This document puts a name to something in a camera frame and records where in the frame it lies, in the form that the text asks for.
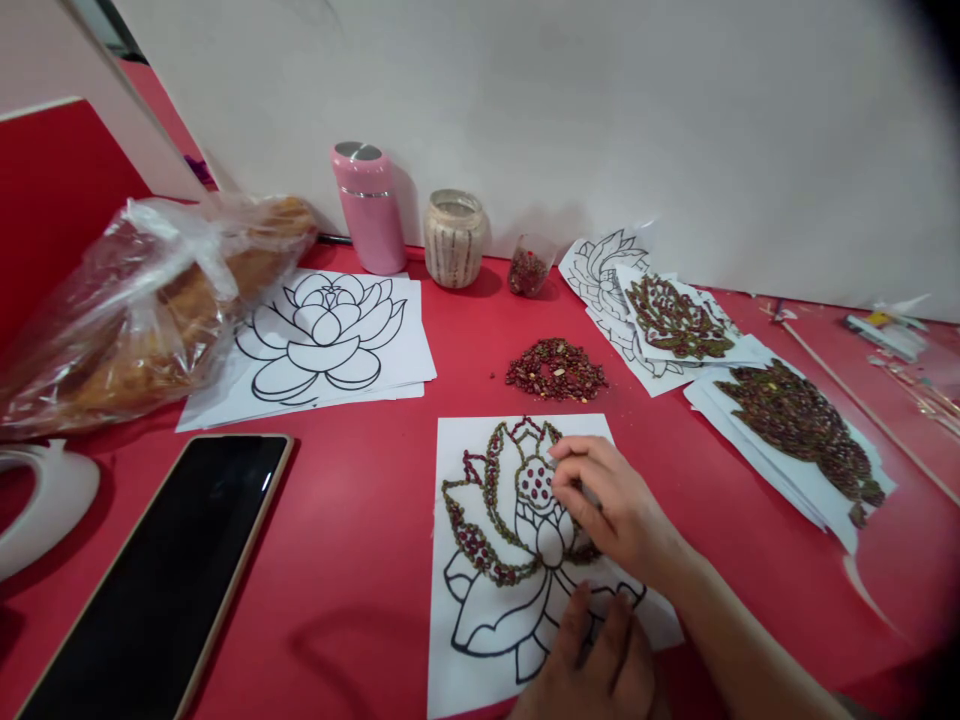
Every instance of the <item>bread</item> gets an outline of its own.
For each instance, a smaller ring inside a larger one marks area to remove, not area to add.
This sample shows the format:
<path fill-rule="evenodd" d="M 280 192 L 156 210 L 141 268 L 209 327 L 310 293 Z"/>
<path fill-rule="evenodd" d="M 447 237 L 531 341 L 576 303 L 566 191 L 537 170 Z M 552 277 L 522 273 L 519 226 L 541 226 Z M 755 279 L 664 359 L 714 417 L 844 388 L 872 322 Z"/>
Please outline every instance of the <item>bread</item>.
<path fill-rule="evenodd" d="M 126 307 L 93 327 L 74 323 L 77 337 L 58 338 L 71 355 L 68 372 L 54 373 L 55 383 L 46 387 L 36 381 L 21 386 L 29 389 L 0 405 L 0 439 L 89 429 L 146 414 L 189 394 L 206 379 L 220 341 L 232 337 L 249 307 L 296 264 L 308 246 L 297 241 L 315 233 L 303 201 L 274 201 L 261 223 L 226 233 L 246 247 L 225 260 L 239 290 L 233 300 L 219 300 L 194 263 L 156 291 L 149 327 L 134 332 Z M 56 355 L 51 362 L 62 366 L 62 352 Z M 35 378 L 49 375 L 49 368 L 34 373 Z M 55 398 L 52 405 L 49 398 Z"/>

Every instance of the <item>pink thermos bottle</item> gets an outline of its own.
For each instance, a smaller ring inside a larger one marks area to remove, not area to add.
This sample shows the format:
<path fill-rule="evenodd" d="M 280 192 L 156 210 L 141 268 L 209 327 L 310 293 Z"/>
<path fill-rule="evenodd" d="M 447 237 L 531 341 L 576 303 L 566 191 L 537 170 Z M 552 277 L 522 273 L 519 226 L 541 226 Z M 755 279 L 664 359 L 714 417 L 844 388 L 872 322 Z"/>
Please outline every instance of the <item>pink thermos bottle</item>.
<path fill-rule="evenodd" d="M 375 275 L 400 272 L 407 251 L 390 158 L 373 145 L 342 142 L 330 149 L 330 162 L 360 264 Z"/>

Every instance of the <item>hand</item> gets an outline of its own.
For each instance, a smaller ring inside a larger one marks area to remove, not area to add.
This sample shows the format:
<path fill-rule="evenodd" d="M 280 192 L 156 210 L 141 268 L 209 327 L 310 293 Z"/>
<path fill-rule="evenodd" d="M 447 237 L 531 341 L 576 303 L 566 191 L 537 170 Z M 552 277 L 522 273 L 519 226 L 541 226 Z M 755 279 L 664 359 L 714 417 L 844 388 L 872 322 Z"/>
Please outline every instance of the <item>hand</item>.
<path fill-rule="evenodd" d="M 618 596 L 610 602 L 593 651 L 583 666 L 577 667 L 589 623 L 589 593 L 584 583 L 571 596 L 550 657 L 517 700 L 510 720 L 645 720 L 650 715 L 653 658 L 647 636 L 624 598 Z"/>
<path fill-rule="evenodd" d="M 605 438 L 569 436 L 550 448 L 559 460 L 553 494 L 597 548 L 668 597 L 696 552 L 660 509 L 643 478 Z M 580 482 L 600 501 L 591 503 Z"/>

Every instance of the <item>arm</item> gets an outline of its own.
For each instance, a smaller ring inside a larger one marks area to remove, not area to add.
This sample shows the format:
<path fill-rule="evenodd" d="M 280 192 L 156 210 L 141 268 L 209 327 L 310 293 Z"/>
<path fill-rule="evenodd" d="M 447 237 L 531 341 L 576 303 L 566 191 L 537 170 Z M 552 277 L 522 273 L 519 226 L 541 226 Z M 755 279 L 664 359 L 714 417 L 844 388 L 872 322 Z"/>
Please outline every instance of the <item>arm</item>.
<path fill-rule="evenodd" d="M 603 438 L 565 437 L 550 453 L 560 460 L 556 498 L 602 552 L 674 604 L 733 717 L 849 720 L 683 539 L 613 445 Z M 581 482 L 602 510 L 580 492 Z"/>

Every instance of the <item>pile of seeds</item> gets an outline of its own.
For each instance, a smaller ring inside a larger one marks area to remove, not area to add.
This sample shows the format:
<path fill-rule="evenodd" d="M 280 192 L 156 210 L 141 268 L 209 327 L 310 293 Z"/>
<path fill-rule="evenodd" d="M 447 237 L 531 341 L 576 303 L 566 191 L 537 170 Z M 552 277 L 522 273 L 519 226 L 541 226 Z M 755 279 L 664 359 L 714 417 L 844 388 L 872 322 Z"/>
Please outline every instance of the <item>pile of seeds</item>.
<path fill-rule="evenodd" d="M 563 338 L 541 340 L 510 362 L 505 382 L 544 399 L 588 402 L 610 387 L 602 365 L 591 365 L 582 347 Z"/>

